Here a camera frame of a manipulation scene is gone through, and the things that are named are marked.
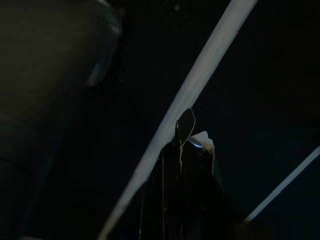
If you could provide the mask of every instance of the dark background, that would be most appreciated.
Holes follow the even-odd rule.
[[[84,93],[28,236],[97,237],[229,1],[110,3],[125,9],[117,55],[104,82]],[[194,132],[212,138],[241,216],[320,144],[319,20],[315,1],[259,0],[194,105]],[[318,236],[319,164],[257,218],[278,239]]]

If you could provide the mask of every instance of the white rod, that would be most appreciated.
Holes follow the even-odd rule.
[[[314,159],[320,155],[318,146],[289,176],[277,186],[246,218],[245,222],[253,220],[275,197],[277,197]]]
[[[231,0],[229,3],[176,94],[128,185],[105,222],[98,240],[106,239],[131,198],[148,179],[161,149],[174,136],[176,121],[186,109],[193,106],[256,2],[257,0]]]

